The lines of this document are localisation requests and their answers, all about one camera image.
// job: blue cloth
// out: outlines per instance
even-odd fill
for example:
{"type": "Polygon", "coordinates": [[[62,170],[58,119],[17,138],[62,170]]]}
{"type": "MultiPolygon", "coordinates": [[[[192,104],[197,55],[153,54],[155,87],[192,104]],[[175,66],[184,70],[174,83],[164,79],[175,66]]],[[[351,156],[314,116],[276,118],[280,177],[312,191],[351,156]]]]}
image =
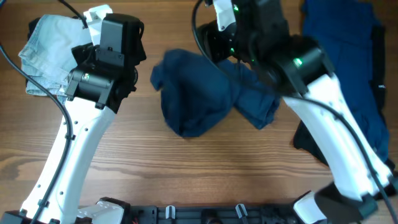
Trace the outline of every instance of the blue cloth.
{"type": "Polygon", "coordinates": [[[336,68],[348,107],[382,161],[388,157],[389,132],[376,105],[371,33],[379,21],[370,3],[306,0],[303,35],[317,39],[336,68]]]}
{"type": "MultiPolygon", "coordinates": [[[[235,78],[255,82],[256,75],[244,65],[239,71],[229,60],[219,66],[235,78]]],[[[186,50],[170,50],[155,66],[150,78],[162,90],[162,111],[166,123],[181,137],[197,137],[221,121],[234,106],[257,129],[274,119],[279,98],[248,90],[231,81],[207,59],[186,50]]]]}

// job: clothing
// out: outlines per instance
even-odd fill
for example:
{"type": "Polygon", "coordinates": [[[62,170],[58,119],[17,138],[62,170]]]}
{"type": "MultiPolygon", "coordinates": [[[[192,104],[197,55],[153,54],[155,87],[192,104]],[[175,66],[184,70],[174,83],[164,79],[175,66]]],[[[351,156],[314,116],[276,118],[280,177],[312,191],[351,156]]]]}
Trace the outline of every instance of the clothing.
{"type": "MultiPolygon", "coordinates": [[[[88,29],[83,30],[81,21],[63,16],[44,15],[28,34],[29,41],[19,52],[22,59],[22,70],[65,101],[65,90],[68,86],[68,74],[77,66],[71,49],[91,42],[88,29]]],[[[31,82],[27,82],[26,92],[31,95],[44,96],[31,82]]]]}
{"type": "MultiPolygon", "coordinates": [[[[389,132],[384,106],[384,29],[372,5],[354,0],[306,0],[303,35],[317,39],[333,62],[341,90],[354,119],[382,161],[388,157],[389,132]]],[[[301,122],[294,147],[326,163],[301,122]]]]}
{"type": "MultiPolygon", "coordinates": [[[[245,82],[257,82],[244,65],[239,72],[229,60],[218,64],[226,73],[245,82]]],[[[166,123],[182,137],[197,137],[221,121],[234,106],[257,129],[274,120],[279,98],[243,88],[214,68],[207,59],[186,50],[170,50],[155,66],[150,78],[162,90],[162,111],[166,123]]]]}

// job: wood grain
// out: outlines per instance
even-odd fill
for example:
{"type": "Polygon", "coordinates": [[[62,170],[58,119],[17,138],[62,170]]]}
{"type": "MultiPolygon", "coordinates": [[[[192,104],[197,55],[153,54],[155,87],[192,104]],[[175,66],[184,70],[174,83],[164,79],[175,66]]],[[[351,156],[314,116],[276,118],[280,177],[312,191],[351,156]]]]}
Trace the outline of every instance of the wood grain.
{"type": "MultiPolygon", "coordinates": [[[[72,0],[78,11],[103,1],[72,0]]],[[[284,0],[292,33],[299,32],[299,0],[284,0]]],[[[275,121],[256,130],[237,111],[200,138],[182,139],[164,123],[160,95],[149,77],[167,49],[198,52],[191,0],[112,1],[114,12],[139,17],[146,25],[148,59],[138,66],[138,91],[123,101],[91,163],[81,196],[91,205],[109,196],[133,205],[233,205],[288,202],[331,181],[328,168],[291,141],[298,117],[284,104],[275,121]]],[[[16,62],[26,43],[27,24],[43,14],[73,14],[53,0],[9,0],[0,9],[0,40],[16,62]]],[[[398,162],[398,3],[375,1],[387,27],[384,114],[391,134],[390,155],[398,162]]],[[[215,18],[201,9],[198,23],[215,18]]],[[[0,58],[0,213],[18,209],[40,175],[56,137],[61,114],[46,98],[25,94],[24,79],[0,58]]],[[[398,198],[393,201],[398,207],[398,198]]],[[[368,223],[391,223],[385,206],[368,223]]]]}

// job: wooden table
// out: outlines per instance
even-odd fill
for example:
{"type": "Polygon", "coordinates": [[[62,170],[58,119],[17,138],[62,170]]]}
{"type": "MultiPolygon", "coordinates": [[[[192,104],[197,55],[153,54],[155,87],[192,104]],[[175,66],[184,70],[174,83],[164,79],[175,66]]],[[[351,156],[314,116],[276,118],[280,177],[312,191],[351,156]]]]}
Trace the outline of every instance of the wooden table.
{"type": "MultiPolygon", "coordinates": [[[[82,12],[103,2],[71,0],[82,12]]],[[[190,27],[192,0],[109,1],[114,12],[140,18],[148,59],[138,66],[138,90],[123,101],[103,136],[86,177],[81,205],[100,197],[132,205],[234,205],[288,202],[331,182],[328,168],[309,153],[292,147],[298,117],[284,103],[275,121],[256,130],[236,110],[200,138],[182,139],[164,123],[160,95],[149,82],[152,67],[167,49],[198,52],[190,27]]],[[[299,1],[282,1],[291,33],[299,32],[299,1]]],[[[384,114],[390,155],[398,162],[398,26],[396,1],[375,5],[387,27],[384,114]]],[[[0,40],[20,64],[27,24],[43,14],[73,14],[52,0],[10,0],[0,12],[0,40]]],[[[215,18],[201,9],[198,24],[215,18]]],[[[25,94],[25,80],[0,57],[0,213],[19,209],[33,188],[61,120],[48,99],[25,94]]],[[[398,199],[392,203],[398,207],[398,199]]],[[[369,223],[390,223],[383,203],[369,223]]]]}

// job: dark blue towel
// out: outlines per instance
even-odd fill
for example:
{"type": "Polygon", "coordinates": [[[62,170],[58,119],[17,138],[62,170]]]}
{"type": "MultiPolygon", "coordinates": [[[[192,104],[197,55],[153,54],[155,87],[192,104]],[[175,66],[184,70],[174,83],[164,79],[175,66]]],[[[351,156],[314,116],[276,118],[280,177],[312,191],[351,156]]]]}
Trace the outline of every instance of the dark blue towel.
{"type": "MultiPolygon", "coordinates": [[[[256,81],[244,65],[238,72],[229,60],[219,66],[234,77],[256,81]]],[[[170,50],[150,78],[162,90],[162,111],[166,123],[182,137],[197,137],[221,121],[234,106],[257,129],[274,119],[279,99],[247,90],[232,82],[201,55],[186,50],[170,50]]]]}
{"type": "Polygon", "coordinates": [[[380,23],[370,3],[354,0],[306,0],[303,34],[314,37],[336,67],[348,107],[377,155],[388,157],[389,132],[369,82],[373,77],[371,33],[380,23]]]}

